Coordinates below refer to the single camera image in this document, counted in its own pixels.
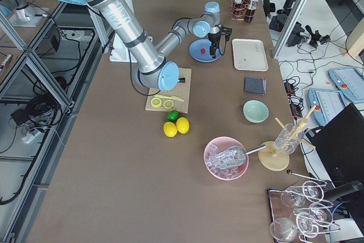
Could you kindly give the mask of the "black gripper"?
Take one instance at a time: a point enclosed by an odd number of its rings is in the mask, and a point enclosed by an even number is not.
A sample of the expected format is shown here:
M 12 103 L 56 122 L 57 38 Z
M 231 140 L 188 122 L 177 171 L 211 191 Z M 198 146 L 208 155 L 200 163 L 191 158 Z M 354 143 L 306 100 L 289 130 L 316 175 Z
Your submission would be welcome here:
M 208 39 L 211 42 L 211 46 L 209 48 L 210 55 L 212 57 L 216 57 L 217 47 L 220 46 L 221 36 L 225 36 L 225 42 L 230 40 L 230 36 L 232 33 L 232 28 L 224 27 L 224 26 L 214 26 L 211 28 L 208 33 Z

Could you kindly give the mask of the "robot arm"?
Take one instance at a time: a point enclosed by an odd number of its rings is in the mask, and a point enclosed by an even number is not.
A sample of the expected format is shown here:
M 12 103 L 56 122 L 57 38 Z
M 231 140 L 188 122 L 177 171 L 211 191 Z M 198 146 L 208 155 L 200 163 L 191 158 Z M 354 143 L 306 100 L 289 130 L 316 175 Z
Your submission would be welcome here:
M 223 26 L 217 2 L 206 3 L 204 13 L 199 18 L 177 20 L 172 30 L 154 46 L 125 0 L 56 1 L 98 9 L 138 63 L 136 69 L 130 73 L 131 79 L 146 88 L 171 90 L 177 85 L 179 67 L 168 61 L 167 56 L 188 34 L 199 38 L 207 36 L 211 42 L 212 55 L 219 48 Z

